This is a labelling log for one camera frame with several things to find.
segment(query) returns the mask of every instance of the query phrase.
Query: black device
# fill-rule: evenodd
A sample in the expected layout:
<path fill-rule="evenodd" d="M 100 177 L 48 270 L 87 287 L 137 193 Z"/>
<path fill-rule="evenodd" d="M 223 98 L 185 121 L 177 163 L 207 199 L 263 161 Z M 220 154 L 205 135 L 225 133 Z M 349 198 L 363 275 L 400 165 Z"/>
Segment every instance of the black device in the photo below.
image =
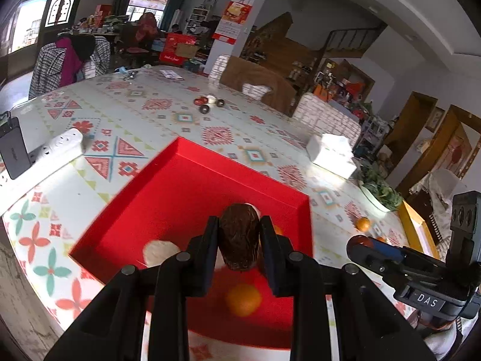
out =
<path fill-rule="evenodd" d="M 472 319 L 481 307 L 481 194 L 453 198 L 451 244 L 446 264 L 408 247 L 354 236 L 347 254 L 395 289 L 394 298 L 421 311 L 421 323 L 438 330 L 460 316 Z"/>
<path fill-rule="evenodd" d="M 0 116 L 0 156 L 11 179 L 32 166 L 18 118 L 12 118 L 8 111 Z"/>
<path fill-rule="evenodd" d="M 332 295 L 343 361 L 434 361 L 421 336 L 355 264 L 319 265 L 259 222 L 265 273 L 273 294 L 294 297 L 291 361 L 331 359 L 326 295 Z M 154 296 L 149 359 L 188 361 L 186 297 L 204 296 L 212 282 L 219 219 L 162 265 L 121 269 L 59 338 L 45 361 L 140 359 L 147 299 Z"/>

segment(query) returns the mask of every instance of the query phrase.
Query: red headscarf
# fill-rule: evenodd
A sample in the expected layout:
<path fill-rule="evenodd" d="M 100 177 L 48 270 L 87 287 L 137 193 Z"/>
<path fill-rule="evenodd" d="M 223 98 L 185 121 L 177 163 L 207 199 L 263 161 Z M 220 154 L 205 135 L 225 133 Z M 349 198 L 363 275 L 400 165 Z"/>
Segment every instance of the red headscarf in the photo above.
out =
<path fill-rule="evenodd" d="M 155 20 L 155 15 L 152 12 L 144 13 L 139 19 L 138 26 L 139 29 L 135 34 L 137 42 L 140 42 L 146 36 L 153 38 L 159 33 L 157 30 L 157 20 Z"/>

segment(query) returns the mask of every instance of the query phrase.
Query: wooden chair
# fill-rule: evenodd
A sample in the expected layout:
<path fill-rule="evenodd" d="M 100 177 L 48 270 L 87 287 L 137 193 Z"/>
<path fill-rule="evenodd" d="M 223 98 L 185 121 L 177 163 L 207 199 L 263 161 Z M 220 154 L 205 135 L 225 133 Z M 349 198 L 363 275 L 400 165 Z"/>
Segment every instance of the wooden chair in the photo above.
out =
<path fill-rule="evenodd" d="M 153 39 L 144 43 L 139 43 L 135 38 L 138 27 L 130 23 L 123 26 L 120 34 L 120 43 L 117 44 L 117 50 L 122 57 L 128 61 L 129 68 L 135 69 L 143 64 L 150 56 Z"/>
<path fill-rule="evenodd" d="M 211 81 L 260 99 L 266 105 L 288 114 L 295 89 L 283 77 L 239 57 L 220 56 Z"/>

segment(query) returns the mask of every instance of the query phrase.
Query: orange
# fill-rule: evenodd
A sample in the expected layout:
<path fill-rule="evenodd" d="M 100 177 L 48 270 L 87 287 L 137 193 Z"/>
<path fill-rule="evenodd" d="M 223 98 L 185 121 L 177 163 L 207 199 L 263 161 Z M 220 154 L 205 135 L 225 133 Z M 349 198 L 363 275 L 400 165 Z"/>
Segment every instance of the orange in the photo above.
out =
<path fill-rule="evenodd" d="M 361 232 L 367 232 L 371 226 L 371 222 L 367 217 L 358 218 L 356 221 L 356 228 Z"/>
<path fill-rule="evenodd" d="M 262 297 L 257 288 L 247 283 L 240 283 L 225 295 L 225 303 L 230 313 L 241 318 L 249 316 L 261 305 Z"/>
<path fill-rule="evenodd" d="M 274 232 L 278 235 L 284 235 L 282 229 L 278 227 L 277 225 L 274 225 Z"/>

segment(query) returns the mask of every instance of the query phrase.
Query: white power strip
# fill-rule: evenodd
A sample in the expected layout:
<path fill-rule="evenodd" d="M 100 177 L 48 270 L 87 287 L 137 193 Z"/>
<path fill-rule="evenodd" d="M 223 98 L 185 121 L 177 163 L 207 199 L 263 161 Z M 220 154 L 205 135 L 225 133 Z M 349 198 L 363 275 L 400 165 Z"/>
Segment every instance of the white power strip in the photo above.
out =
<path fill-rule="evenodd" d="M 50 142 L 33 150 L 32 166 L 12 180 L 7 170 L 0 174 L 0 215 L 41 181 L 83 154 L 83 135 L 77 129 L 67 130 Z"/>

